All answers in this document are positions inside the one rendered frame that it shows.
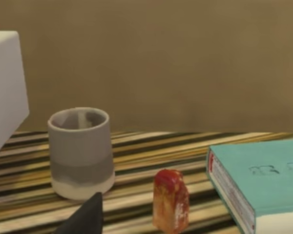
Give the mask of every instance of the brown wall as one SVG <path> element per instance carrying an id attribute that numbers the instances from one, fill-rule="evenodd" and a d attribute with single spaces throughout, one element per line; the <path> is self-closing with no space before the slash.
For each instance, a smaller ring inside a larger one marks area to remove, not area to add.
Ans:
<path id="1" fill-rule="evenodd" d="M 31 115 L 93 106 L 113 130 L 292 131 L 293 0 L 0 0 Z"/>

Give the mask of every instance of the table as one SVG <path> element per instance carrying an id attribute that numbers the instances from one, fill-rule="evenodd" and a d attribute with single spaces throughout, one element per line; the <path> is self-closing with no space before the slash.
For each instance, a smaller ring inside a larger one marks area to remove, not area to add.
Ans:
<path id="1" fill-rule="evenodd" d="M 293 138 L 288 133 L 113 133 L 116 182 L 104 195 L 104 234 L 160 234 L 151 224 L 152 179 L 184 173 L 190 192 L 185 234 L 239 231 L 205 174 L 207 147 Z M 0 234 L 49 234 L 80 206 L 50 186 L 47 133 L 15 133 L 0 151 Z"/>

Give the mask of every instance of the green book cover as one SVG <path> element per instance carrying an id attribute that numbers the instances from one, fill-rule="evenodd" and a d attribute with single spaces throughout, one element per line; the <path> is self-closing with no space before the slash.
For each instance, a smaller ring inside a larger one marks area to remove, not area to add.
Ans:
<path id="1" fill-rule="evenodd" d="M 293 234 L 293 140 L 211 146 L 207 173 L 241 232 Z"/>

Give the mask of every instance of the striped tablecloth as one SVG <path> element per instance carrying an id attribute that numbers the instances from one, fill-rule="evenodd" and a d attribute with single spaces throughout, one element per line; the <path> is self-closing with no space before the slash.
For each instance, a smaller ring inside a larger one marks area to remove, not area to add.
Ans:
<path id="1" fill-rule="evenodd" d="M 115 133 L 116 183 L 104 195 L 104 234 L 157 234 L 151 224 L 152 179 L 162 168 L 184 173 L 190 226 L 184 232 L 238 234 L 205 174 L 207 147 L 293 138 L 287 133 Z M 49 234 L 80 203 L 50 186 L 46 133 L 16 133 L 0 152 L 0 234 Z"/>

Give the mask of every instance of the gray cup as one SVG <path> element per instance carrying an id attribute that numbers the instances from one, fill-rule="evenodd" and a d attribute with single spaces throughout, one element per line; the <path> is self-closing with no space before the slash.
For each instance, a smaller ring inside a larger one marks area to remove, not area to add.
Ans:
<path id="1" fill-rule="evenodd" d="M 114 184 L 109 116 L 78 107 L 55 113 L 48 121 L 51 183 L 65 198 L 87 200 Z"/>

